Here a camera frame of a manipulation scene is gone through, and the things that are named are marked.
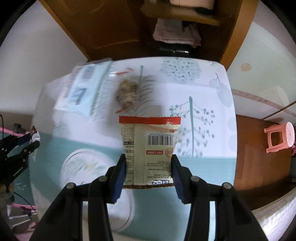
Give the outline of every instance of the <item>wooden floor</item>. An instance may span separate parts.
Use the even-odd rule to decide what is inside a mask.
[[[271,125],[274,123],[237,115],[234,187],[248,200],[252,209],[276,200],[293,188],[287,179],[292,149],[266,153],[268,144],[264,128]]]

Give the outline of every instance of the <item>white quilted fabric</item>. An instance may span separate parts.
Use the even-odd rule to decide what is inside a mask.
[[[296,188],[280,199],[253,211],[269,241],[278,241],[296,215]]]

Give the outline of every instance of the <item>brown circle on wall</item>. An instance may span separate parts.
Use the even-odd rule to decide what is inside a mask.
[[[246,71],[249,71],[251,70],[251,65],[249,63],[244,63],[242,65],[242,71],[246,72]]]

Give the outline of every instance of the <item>folded cloth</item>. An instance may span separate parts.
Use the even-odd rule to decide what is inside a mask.
[[[156,41],[170,44],[189,44],[201,46],[200,33],[196,23],[190,23],[184,27],[182,20],[170,20],[159,18],[153,33]]]

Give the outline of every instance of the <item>beige food packet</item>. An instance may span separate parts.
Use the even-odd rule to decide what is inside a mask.
[[[129,185],[172,184],[171,157],[181,117],[120,116]]]

